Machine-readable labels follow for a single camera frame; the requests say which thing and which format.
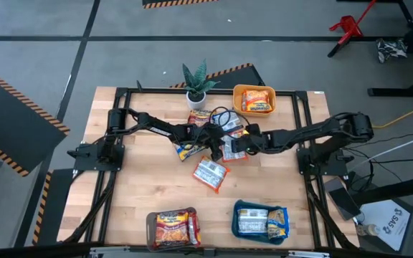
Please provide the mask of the orange Maruchan noodle pack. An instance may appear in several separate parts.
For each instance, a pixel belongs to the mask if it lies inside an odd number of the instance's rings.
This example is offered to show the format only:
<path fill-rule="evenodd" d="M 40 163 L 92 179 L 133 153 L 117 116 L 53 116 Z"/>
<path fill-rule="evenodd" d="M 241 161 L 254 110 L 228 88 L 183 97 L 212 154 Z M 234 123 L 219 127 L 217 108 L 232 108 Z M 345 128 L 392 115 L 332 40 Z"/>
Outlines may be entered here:
<path fill-rule="evenodd" d="M 211 188 L 216 194 L 230 169 L 202 156 L 193 172 L 193 177 Z"/>
<path fill-rule="evenodd" d="M 238 139 L 238 138 L 241 138 L 242 136 L 248 135 L 248 134 L 249 133 L 244 128 L 241 128 L 239 130 L 236 130 L 236 131 L 233 131 L 233 132 L 229 133 L 228 136 L 230 138 L 233 138 L 233 139 Z"/>
<path fill-rule="evenodd" d="M 222 138 L 224 145 L 221 147 L 222 150 L 222 161 L 229 162 L 229 161 L 238 161 L 238 160 L 247 160 L 247 154 L 245 151 L 234 153 L 232 151 L 232 140 L 228 135 Z"/>
<path fill-rule="evenodd" d="M 273 111 L 268 90 L 245 90 L 242 93 L 242 111 L 269 113 Z"/>

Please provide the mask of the red Maruchan noodle pack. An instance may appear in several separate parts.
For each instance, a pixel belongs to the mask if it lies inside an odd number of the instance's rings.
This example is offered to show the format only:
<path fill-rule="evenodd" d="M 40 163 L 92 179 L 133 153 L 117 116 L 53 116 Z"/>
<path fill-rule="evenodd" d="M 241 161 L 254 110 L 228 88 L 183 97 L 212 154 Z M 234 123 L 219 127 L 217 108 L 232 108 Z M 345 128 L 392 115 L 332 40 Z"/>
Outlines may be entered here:
<path fill-rule="evenodd" d="M 155 245 L 157 247 L 184 245 L 189 239 L 188 211 L 170 211 L 156 215 Z"/>
<path fill-rule="evenodd" d="M 189 212 L 189 241 L 198 247 L 201 244 L 199 219 L 196 212 Z"/>
<path fill-rule="evenodd" d="M 211 111 L 208 110 L 191 110 L 188 116 L 188 123 L 195 124 L 198 127 L 209 122 Z"/>

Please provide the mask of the blue Maruchan noodle pack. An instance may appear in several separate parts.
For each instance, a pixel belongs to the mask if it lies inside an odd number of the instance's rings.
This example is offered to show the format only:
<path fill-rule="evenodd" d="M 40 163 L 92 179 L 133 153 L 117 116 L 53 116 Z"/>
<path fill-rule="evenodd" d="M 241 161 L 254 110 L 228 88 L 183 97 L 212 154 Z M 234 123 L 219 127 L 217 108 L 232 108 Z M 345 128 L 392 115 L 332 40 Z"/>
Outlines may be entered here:
<path fill-rule="evenodd" d="M 177 145 L 174 143 L 174 148 L 181 161 L 185 161 L 190 156 L 205 149 L 204 146 L 199 145 Z"/>
<path fill-rule="evenodd" d="M 286 208 L 269 211 L 267 215 L 267 236 L 269 239 L 286 239 L 290 227 Z"/>
<path fill-rule="evenodd" d="M 243 235 L 265 235 L 267 233 L 268 210 L 239 209 L 238 233 Z"/>
<path fill-rule="evenodd" d="M 213 123 L 219 125 L 225 133 L 243 129 L 239 116 L 233 111 L 224 111 L 212 116 Z"/>

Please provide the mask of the white plant pot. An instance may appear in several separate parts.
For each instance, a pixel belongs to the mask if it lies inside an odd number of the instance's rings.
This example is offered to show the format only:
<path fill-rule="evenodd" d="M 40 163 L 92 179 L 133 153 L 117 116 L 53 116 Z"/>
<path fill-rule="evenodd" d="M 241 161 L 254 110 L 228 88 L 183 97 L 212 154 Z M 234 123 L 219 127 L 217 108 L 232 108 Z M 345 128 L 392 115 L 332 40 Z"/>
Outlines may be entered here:
<path fill-rule="evenodd" d="M 187 104 L 192 110 L 201 110 L 205 106 L 206 96 L 207 94 L 205 92 L 198 94 L 187 92 Z"/>

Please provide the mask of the yellow plastic bin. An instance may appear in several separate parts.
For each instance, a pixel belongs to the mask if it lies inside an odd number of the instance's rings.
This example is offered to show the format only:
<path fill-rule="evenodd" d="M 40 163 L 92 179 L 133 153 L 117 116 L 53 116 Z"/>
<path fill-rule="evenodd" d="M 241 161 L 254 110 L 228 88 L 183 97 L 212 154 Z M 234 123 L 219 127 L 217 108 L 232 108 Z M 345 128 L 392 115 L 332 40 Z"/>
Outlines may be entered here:
<path fill-rule="evenodd" d="M 267 90 L 269 92 L 269 102 L 272 110 L 266 113 L 259 113 L 255 111 L 243 111 L 242 110 L 242 95 L 245 90 Z M 268 117 L 276 109 L 276 91 L 268 86 L 256 86 L 256 85 L 235 85 L 232 91 L 233 95 L 233 108 L 235 111 L 250 117 Z"/>

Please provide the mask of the green succulent plant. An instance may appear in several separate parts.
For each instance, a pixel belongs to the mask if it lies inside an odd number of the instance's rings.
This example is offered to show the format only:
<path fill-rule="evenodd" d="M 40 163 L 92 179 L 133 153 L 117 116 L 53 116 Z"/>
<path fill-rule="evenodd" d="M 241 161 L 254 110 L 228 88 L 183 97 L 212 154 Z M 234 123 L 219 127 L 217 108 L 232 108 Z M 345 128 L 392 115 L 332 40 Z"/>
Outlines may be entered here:
<path fill-rule="evenodd" d="M 201 61 L 194 74 L 185 64 L 182 64 L 182 71 L 185 79 L 184 88 L 187 90 L 188 99 L 192 102 L 201 102 L 206 93 L 219 84 L 219 82 L 207 81 L 207 63 L 205 59 Z"/>

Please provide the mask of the black hazard-striped floor mat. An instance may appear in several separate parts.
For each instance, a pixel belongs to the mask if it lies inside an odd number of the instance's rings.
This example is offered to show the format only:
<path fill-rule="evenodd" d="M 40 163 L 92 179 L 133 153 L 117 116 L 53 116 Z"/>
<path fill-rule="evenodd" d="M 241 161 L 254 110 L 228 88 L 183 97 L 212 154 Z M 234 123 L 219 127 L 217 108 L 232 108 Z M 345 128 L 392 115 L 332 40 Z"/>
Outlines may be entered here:
<path fill-rule="evenodd" d="M 70 129 L 0 78 L 0 160 L 20 176 L 29 175 Z"/>
<path fill-rule="evenodd" d="M 218 0 L 142 0 L 144 9 L 155 9 L 167 6 L 183 6 L 191 4 L 203 4 Z"/>
<path fill-rule="evenodd" d="M 72 178 L 71 168 L 47 172 L 35 217 L 33 246 L 52 245 L 57 242 Z"/>
<path fill-rule="evenodd" d="M 233 89 L 236 85 L 265 86 L 260 74 L 252 63 L 211 73 L 206 76 L 206 82 L 217 82 L 214 89 Z"/>

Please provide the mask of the teal plastic bin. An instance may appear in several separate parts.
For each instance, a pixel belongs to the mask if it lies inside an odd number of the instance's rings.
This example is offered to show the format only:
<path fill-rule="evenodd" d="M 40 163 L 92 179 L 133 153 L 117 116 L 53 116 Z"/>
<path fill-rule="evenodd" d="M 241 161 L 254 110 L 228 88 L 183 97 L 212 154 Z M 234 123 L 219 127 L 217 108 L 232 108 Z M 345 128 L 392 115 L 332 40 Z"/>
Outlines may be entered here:
<path fill-rule="evenodd" d="M 231 230 L 232 230 L 233 235 L 235 235 L 236 237 L 242 238 L 242 239 L 247 239 L 247 240 L 255 241 L 255 242 L 262 242 L 262 243 L 273 244 L 273 245 L 282 244 L 287 238 L 286 239 L 269 239 L 267 236 L 267 233 L 265 235 L 243 235 L 243 234 L 238 233 L 237 211 L 239 209 L 266 209 L 269 212 L 269 211 L 273 211 L 279 208 L 285 208 L 285 207 L 266 206 L 263 204 L 255 204 L 255 203 L 250 203 L 250 202 L 246 202 L 243 200 L 238 200 L 235 203 L 234 209 L 233 209 L 233 217 L 232 217 L 232 225 L 231 225 Z"/>

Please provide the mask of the grey flat pad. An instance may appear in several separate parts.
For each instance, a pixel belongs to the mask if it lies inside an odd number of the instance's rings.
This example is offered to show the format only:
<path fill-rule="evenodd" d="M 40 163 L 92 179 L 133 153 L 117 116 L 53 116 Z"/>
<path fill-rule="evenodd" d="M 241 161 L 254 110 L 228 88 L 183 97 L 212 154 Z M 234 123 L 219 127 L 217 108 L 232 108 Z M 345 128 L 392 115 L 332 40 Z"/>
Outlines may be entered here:
<path fill-rule="evenodd" d="M 324 183 L 325 185 L 325 190 L 329 193 L 329 194 L 336 194 L 338 192 L 344 191 L 344 185 L 342 183 L 342 180 L 338 177 L 332 178 L 329 181 L 326 181 Z"/>

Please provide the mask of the black smartphone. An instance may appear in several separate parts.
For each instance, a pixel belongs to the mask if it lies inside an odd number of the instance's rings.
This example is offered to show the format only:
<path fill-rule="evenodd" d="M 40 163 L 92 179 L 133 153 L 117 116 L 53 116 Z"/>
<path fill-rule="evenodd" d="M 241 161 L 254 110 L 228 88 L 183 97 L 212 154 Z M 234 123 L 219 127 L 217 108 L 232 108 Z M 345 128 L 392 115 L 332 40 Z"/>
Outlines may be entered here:
<path fill-rule="evenodd" d="M 344 220 L 348 221 L 361 214 L 361 210 L 345 188 L 330 190 L 328 194 Z"/>

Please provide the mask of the dark grey left bin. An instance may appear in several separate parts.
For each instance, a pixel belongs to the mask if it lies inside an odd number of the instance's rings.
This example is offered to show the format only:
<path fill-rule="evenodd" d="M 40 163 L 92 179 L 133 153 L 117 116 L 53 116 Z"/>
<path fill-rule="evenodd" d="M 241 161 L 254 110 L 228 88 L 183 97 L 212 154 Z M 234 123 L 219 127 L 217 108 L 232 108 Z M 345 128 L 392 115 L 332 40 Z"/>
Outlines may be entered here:
<path fill-rule="evenodd" d="M 193 207 L 188 207 L 185 209 L 178 209 L 178 210 L 172 210 L 172 211 L 193 211 L 196 212 L 196 210 Z M 180 249 L 184 247 L 195 247 L 191 242 L 188 244 L 184 245 L 172 245 L 172 246 L 162 246 L 162 247 L 157 247 L 155 245 L 155 234 L 156 234 L 156 215 L 159 213 L 164 213 L 164 212 L 170 212 L 170 211 L 162 211 L 162 212 L 152 212 L 147 215 L 146 217 L 146 245 L 148 247 L 148 250 L 150 252 L 161 252 L 165 250 L 171 250 L 171 249 Z"/>

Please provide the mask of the clear plastic bottle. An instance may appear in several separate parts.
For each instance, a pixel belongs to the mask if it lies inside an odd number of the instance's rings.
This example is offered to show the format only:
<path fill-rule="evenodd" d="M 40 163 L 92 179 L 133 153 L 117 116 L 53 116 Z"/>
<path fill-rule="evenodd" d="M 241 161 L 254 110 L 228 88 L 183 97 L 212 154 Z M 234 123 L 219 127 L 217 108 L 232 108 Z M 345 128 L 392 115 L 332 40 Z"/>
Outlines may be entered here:
<path fill-rule="evenodd" d="M 359 236 L 377 237 L 378 235 L 380 235 L 381 230 L 375 224 L 367 224 L 367 225 L 359 224 L 356 226 L 356 232 Z"/>

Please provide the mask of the red metal stand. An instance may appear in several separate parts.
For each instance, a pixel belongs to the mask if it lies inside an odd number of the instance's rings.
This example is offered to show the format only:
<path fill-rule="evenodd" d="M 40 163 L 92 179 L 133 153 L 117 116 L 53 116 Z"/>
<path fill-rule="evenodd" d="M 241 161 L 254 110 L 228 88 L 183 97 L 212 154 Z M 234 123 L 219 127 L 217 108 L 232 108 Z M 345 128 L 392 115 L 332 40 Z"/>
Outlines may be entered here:
<path fill-rule="evenodd" d="M 344 46 L 346 46 L 353 37 L 363 37 L 364 34 L 361 31 L 359 24 L 362 22 L 364 17 L 368 14 L 370 9 L 374 6 L 377 0 L 369 0 L 369 4 L 366 7 L 362 15 L 355 19 L 353 16 L 342 16 L 340 22 L 334 24 L 329 28 L 330 31 L 335 31 L 337 28 L 342 28 L 344 35 L 338 40 L 335 47 L 328 53 L 327 57 L 332 58 L 337 54 Z"/>

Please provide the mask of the white printed paper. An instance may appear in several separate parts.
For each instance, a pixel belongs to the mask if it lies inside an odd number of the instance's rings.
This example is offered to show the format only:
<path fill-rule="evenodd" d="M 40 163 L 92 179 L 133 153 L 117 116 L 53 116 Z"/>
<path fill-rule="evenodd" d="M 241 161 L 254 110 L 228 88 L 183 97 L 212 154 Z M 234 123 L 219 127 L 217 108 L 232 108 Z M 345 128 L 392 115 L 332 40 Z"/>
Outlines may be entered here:
<path fill-rule="evenodd" d="M 392 200 L 364 204 L 360 208 L 365 225 L 373 224 L 379 228 L 378 238 L 394 251 L 402 245 L 410 213 Z"/>

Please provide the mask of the person's shoe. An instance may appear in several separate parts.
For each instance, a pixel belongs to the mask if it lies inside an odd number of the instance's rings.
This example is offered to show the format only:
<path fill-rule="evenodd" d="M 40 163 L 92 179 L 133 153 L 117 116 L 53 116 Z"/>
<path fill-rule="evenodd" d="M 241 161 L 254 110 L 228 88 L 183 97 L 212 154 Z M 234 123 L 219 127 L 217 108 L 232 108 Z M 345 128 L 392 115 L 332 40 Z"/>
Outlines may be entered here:
<path fill-rule="evenodd" d="M 391 58 L 407 58 L 407 45 L 403 39 L 386 41 L 380 38 L 376 41 L 376 48 L 382 64 Z"/>

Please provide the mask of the black aluminium table frame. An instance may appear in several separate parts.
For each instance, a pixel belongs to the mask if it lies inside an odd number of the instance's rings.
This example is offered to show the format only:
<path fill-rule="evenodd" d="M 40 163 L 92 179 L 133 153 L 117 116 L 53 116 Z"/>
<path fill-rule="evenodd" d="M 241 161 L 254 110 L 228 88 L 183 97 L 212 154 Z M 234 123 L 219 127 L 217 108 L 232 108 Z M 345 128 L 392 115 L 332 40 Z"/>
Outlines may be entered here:
<path fill-rule="evenodd" d="M 98 87 L 92 101 L 83 140 L 92 142 L 102 136 L 108 111 L 113 108 L 118 88 Z M 129 106 L 147 112 L 168 123 L 185 123 L 190 109 L 185 90 L 129 89 Z M 309 123 L 322 122 L 331 115 L 324 92 L 277 91 L 276 111 L 264 117 L 248 117 L 259 123 L 261 130 L 292 130 Z M 129 246 L 148 251 L 146 217 L 151 212 L 192 207 L 196 209 L 201 228 L 201 247 L 231 249 L 232 253 L 254 249 L 315 249 L 341 247 L 326 228 L 321 215 L 309 204 L 306 180 L 298 169 L 298 146 L 277 155 L 258 154 L 247 160 L 226 162 L 231 171 L 226 175 L 219 193 L 192 175 L 197 163 L 209 150 L 181 161 L 171 142 L 155 133 L 142 130 L 124 136 L 123 167 L 117 172 L 110 204 L 99 212 L 91 236 L 111 246 Z M 55 240 L 66 240 L 86 213 L 91 210 L 92 194 L 110 179 L 110 172 L 100 175 L 85 171 L 72 183 Z M 232 233 L 234 204 L 239 199 L 268 206 L 288 208 L 290 236 L 282 244 L 273 245 L 240 239 Z"/>

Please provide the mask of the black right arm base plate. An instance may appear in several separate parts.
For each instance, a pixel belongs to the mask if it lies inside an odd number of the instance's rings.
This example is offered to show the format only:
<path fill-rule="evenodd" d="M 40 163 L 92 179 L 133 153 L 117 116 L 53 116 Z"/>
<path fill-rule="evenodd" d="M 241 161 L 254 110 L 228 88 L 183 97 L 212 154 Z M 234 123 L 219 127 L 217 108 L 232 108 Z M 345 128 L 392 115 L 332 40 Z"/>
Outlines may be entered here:
<path fill-rule="evenodd" d="M 299 171 L 311 176 L 346 176 L 346 164 L 354 157 L 346 156 L 342 150 L 321 153 L 312 148 L 299 148 L 296 151 Z"/>

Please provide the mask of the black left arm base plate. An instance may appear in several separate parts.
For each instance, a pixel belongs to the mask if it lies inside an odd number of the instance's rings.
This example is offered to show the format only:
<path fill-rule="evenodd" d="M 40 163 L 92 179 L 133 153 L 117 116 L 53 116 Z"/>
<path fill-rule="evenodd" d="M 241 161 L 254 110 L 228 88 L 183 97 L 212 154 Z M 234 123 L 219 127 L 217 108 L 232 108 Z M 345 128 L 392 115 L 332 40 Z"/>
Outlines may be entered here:
<path fill-rule="evenodd" d="M 74 169 L 79 171 L 119 171 L 122 168 L 124 145 L 86 143 L 67 154 L 75 159 Z"/>

